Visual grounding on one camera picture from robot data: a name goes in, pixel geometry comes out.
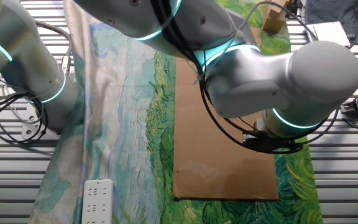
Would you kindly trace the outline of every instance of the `metal table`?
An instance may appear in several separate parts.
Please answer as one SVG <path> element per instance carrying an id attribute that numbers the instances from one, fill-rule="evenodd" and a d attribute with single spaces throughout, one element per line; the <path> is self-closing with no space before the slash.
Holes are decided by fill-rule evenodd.
<path id="1" fill-rule="evenodd" d="M 35 19 L 68 31 L 62 0 L 22 1 L 22 4 Z M 299 49 L 307 43 L 304 29 L 293 20 L 287 24 L 292 50 Z M 58 62 L 61 61 L 68 47 L 67 40 L 43 28 L 39 32 L 49 51 Z M 352 52 L 358 58 L 358 44 Z M 27 102 L 19 101 L 16 107 L 24 114 Z M 21 136 L 22 123 L 9 110 L 0 117 L 14 136 Z M 324 223 L 358 224 L 358 129 L 350 128 L 341 118 L 339 115 L 327 135 L 310 144 L 310 151 Z M 358 119 L 353 124 L 358 127 Z M 42 141 L 23 149 L 0 140 L 0 223 L 28 222 L 56 143 Z"/>

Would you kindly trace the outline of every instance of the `wire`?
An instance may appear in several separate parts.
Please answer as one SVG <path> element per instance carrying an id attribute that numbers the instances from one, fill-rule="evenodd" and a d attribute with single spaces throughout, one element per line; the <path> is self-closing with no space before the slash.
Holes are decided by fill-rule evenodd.
<path id="1" fill-rule="evenodd" d="M 252 125 L 250 125 L 248 122 L 244 121 L 242 118 L 239 118 L 244 124 L 248 125 L 249 127 L 251 127 L 253 130 L 256 130 Z"/>
<path id="2" fill-rule="evenodd" d="M 261 1 L 261 2 L 258 2 L 257 4 L 255 4 L 253 6 L 253 8 L 249 11 L 247 17 L 244 19 L 244 21 L 242 22 L 242 24 L 240 25 L 240 27 L 236 30 L 236 33 L 238 33 L 247 23 L 248 23 L 248 20 L 249 18 L 251 17 L 251 15 L 254 13 L 254 11 L 261 5 L 263 4 L 270 4 L 270 5 L 273 5 L 273 6 L 277 6 L 279 7 L 280 9 L 284 10 L 286 13 L 288 13 L 288 15 L 292 18 L 294 18 L 296 21 L 298 21 L 301 26 L 303 26 L 305 28 L 305 30 L 307 32 L 310 33 L 310 35 L 315 39 L 315 40 L 318 40 L 317 36 L 310 30 L 310 28 L 304 23 L 302 22 L 301 19 L 299 19 L 294 13 L 292 13 L 291 11 L 289 11 L 287 8 L 275 3 L 275 2 L 271 2 L 271 1 Z M 223 57 L 223 55 L 227 52 L 227 50 L 229 49 L 229 47 L 232 47 L 231 44 L 234 42 L 234 39 L 236 37 L 236 33 L 233 33 L 232 36 L 233 38 L 231 39 L 230 43 L 227 45 L 227 47 L 223 50 L 223 53 L 215 60 L 215 62 L 213 62 L 211 64 L 211 66 L 213 66 L 215 63 L 217 63 L 218 61 L 220 61 L 220 59 Z"/>
<path id="3" fill-rule="evenodd" d="M 2 94 L 5 96 L 5 88 L 6 88 L 6 91 L 8 92 L 9 94 L 9 89 L 7 87 L 7 85 L 3 85 L 2 86 Z M 25 122 L 27 124 L 35 124 L 35 123 L 38 123 L 39 121 L 42 120 L 42 116 L 44 115 L 44 104 L 41 104 L 42 105 L 42 109 L 41 109 L 41 114 L 39 115 L 38 119 L 34 120 L 34 121 L 31 121 L 31 120 L 28 120 L 28 119 L 24 119 L 20 116 L 19 112 L 17 112 L 16 110 L 16 106 L 15 104 L 13 103 L 12 105 L 9 105 L 9 109 L 12 111 L 12 113 L 16 116 L 17 119 L 21 120 L 22 122 Z"/>
<path id="4" fill-rule="evenodd" d="M 348 122 L 345 118 L 342 118 L 342 120 L 343 120 L 347 125 L 349 125 L 351 128 L 358 129 L 358 127 L 356 127 L 356 126 L 354 126 L 353 124 L 351 124 L 350 122 Z"/>
<path id="5" fill-rule="evenodd" d="M 160 2 L 158 0 L 150 0 L 150 2 L 152 3 L 154 13 L 155 13 L 160 25 L 164 24 L 167 21 L 167 18 L 170 19 L 172 10 L 171 10 L 171 7 L 170 7 L 170 4 L 169 4 L 168 1 Z M 221 59 L 221 57 L 224 55 L 224 53 L 226 53 L 228 48 L 234 42 L 234 39 L 236 38 L 236 36 L 238 34 L 240 34 L 239 30 L 241 30 L 243 28 L 243 26 L 247 23 L 247 21 L 251 17 L 252 13 L 256 10 L 256 8 L 258 6 L 260 6 L 260 5 L 262 5 L 262 4 L 271 4 L 271 5 L 278 6 L 278 7 L 282 8 L 287 13 L 289 13 L 290 16 L 294 17 L 299 23 L 301 23 L 301 25 L 304 26 L 305 29 L 308 32 L 310 32 L 310 34 L 317 40 L 317 37 L 312 33 L 312 31 L 310 31 L 310 29 L 302 21 L 300 21 L 300 19 L 297 18 L 292 12 L 290 12 L 288 9 L 285 9 L 284 7 L 280 6 L 279 4 L 274 3 L 274 2 L 270 2 L 270 1 L 259 2 L 251 9 L 250 13 L 247 15 L 246 19 L 241 24 L 240 28 L 237 29 L 235 31 L 235 33 L 233 33 L 233 38 L 230 40 L 229 45 L 223 51 L 222 55 L 215 60 L 214 63 L 217 63 Z M 183 37 L 180 29 L 178 28 L 178 26 L 176 24 L 176 21 L 175 21 L 175 18 L 172 18 L 172 20 L 170 21 L 169 25 L 166 26 L 166 28 L 164 28 L 162 30 L 162 33 L 163 33 L 164 38 L 167 41 L 169 41 L 187 59 L 189 59 L 190 61 L 192 61 L 196 65 L 198 75 L 203 76 L 206 73 L 206 67 L 205 67 L 205 71 L 203 71 L 203 69 L 202 69 L 202 67 L 200 65 L 200 62 L 195 57 L 195 55 L 194 55 L 193 51 L 191 50 L 190 46 L 188 45 L 186 39 Z M 258 151 L 258 152 L 269 153 L 269 154 L 289 154 L 289 153 L 295 153 L 295 152 L 298 152 L 298 151 L 302 150 L 303 146 L 301 144 L 294 143 L 294 141 L 284 141 L 283 139 L 270 138 L 270 137 L 267 136 L 267 133 L 265 133 L 265 132 L 262 133 L 260 131 L 248 131 L 248 130 L 245 130 L 244 128 L 236 125 L 231 120 L 225 119 L 230 125 L 232 125 L 233 127 L 237 128 L 238 130 L 241 130 L 244 134 L 250 134 L 250 135 L 255 136 L 257 138 L 257 139 L 251 139 L 251 140 L 256 140 L 256 141 L 245 141 L 245 142 L 238 141 L 236 138 L 232 137 L 227 131 L 225 131 L 222 128 L 222 126 L 218 123 L 218 121 L 216 120 L 216 118 L 212 114 L 212 112 L 211 112 L 211 110 L 209 108 L 209 105 L 207 103 L 207 100 L 206 100 L 206 99 L 208 99 L 208 101 L 211 102 L 211 98 L 209 96 L 208 89 L 207 89 L 206 84 L 205 84 L 204 76 L 200 80 L 200 93 L 201 93 L 201 97 L 202 97 L 204 106 L 205 106 L 209 116 L 211 117 L 211 119 L 215 123 L 215 125 L 219 128 L 220 131 L 222 131 L 223 134 L 225 134 L 234 143 L 236 143 L 236 144 L 238 144 L 238 145 L 240 145 L 242 147 L 247 147 L 247 148 L 249 148 L 251 150 L 255 150 L 255 151 Z M 259 141 L 266 141 L 268 143 L 267 147 L 263 148 L 263 146 L 261 146 L 260 144 L 259 144 L 260 146 L 252 144 L 252 143 L 255 143 L 255 142 L 259 142 Z M 289 148 L 289 151 L 276 151 L 277 149 L 280 149 L 280 148 L 283 148 L 283 147 Z"/>
<path id="6" fill-rule="evenodd" d="M 6 103 L 1 109 L 0 109 L 0 112 L 2 112 L 5 108 L 7 108 L 9 105 L 11 105 L 12 103 L 14 103 L 16 100 L 18 100 L 19 98 L 21 98 L 20 96 L 15 96 L 10 102 Z M 35 107 L 38 109 L 39 113 L 41 113 L 41 108 L 42 108 L 42 103 L 39 99 L 35 99 L 34 100 L 34 105 Z M 46 129 L 47 129 L 47 126 L 48 126 L 48 115 L 46 113 L 46 111 L 44 111 L 44 118 L 45 118 L 45 125 L 44 125 L 44 130 L 41 131 L 41 135 L 33 140 L 37 135 L 38 133 L 40 132 L 41 130 L 41 127 L 42 127 L 42 124 L 40 122 L 39 126 L 38 126 L 38 130 L 35 132 L 35 134 L 33 134 L 30 138 L 28 139 L 25 139 L 25 140 L 17 140 L 16 138 L 14 138 L 11 134 L 9 134 L 6 129 L 4 128 L 4 126 L 1 124 L 0 122 L 0 128 L 2 129 L 3 133 L 5 135 L 7 135 L 10 139 L 7 139 L 5 137 L 3 137 L 1 134 L 0 134 L 0 138 L 10 144 L 32 144 L 32 143 L 35 143 L 37 141 L 39 141 L 45 134 L 46 134 Z"/>
<path id="7" fill-rule="evenodd" d="M 334 125 L 335 120 L 336 120 L 336 118 L 338 117 L 338 113 L 339 113 L 339 109 L 337 109 L 337 110 L 335 111 L 335 115 L 334 115 L 333 120 L 331 121 L 331 123 L 328 125 L 328 127 L 327 127 L 321 134 L 319 134 L 318 136 L 316 136 L 316 137 L 313 138 L 313 139 L 310 139 L 309 141 L 302 142 L 301 144 L 309 144 L 309 143 L 314 142 L 315 140 L 317 140 L 317 139 L 323 137 L 323 135 L 327 134 L 327 132 L 328 132 L 328 131 L 331 129 L 331 127 Z"/>
<path id="8" fill-rule="evenodd" d="M 71 35 L 68 32 L 64 31 L 63 29 L 61 29 L 57 26 L 50 25 L 46 22 L 41 22 L 41 21 L 36 20 L 35 24 L 39 27 L 43 27 L 45 29 L 55 31 L 56 33 L 61 34 L 64 37 L 66 37 L 66 39 L 68 40 L 68 49 L 67 49 L 65 56 L 71 55 L 71 51 L 73 50 L 73 39 L 71 38 Z"/>

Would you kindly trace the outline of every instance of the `power strip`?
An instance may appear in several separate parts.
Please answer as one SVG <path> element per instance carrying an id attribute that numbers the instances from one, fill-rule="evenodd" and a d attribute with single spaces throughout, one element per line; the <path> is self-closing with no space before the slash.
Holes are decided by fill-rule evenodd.
<path id="1" fill-rule="evenodd" d="M 112 180 L 88 180 L 84 185 L 82 224 L 112 223 Z"/>

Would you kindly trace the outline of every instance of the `cardboard sheet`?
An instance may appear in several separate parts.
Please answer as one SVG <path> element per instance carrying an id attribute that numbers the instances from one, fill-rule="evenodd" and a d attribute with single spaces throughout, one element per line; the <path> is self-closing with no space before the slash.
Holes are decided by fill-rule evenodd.
<path id="1" fill-rule="evenodd" d="M 238 146 L 212 122 L 204 107 L 196 74 L 177 59 L 173 196 L 278 200 L 274 156 Z M 242 133 L 216 113 L 222 126 L 238 140 Z M 261 113 L 244 119 L 254 123 Z"/>

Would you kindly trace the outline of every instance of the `painted cloth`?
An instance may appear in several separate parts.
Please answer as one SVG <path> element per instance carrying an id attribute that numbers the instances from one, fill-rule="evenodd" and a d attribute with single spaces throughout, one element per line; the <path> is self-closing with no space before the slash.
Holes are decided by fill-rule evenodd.
<path id="1" fill-rule="evenodd" d="M 246 16 L 252 2 L 219 0 Z M 308 148 L 277 156 L 279 202 L 174 200 L 175 58 L 125 37 L 64 0 L 79 89 L 30 223 L 81 223 L 83 185 L 114 182 L 114 223 L 323 223 Z M 262 25 L 262 10 L 249 24 Z M 290 51 L 287 29 L 264 54 Z"/>

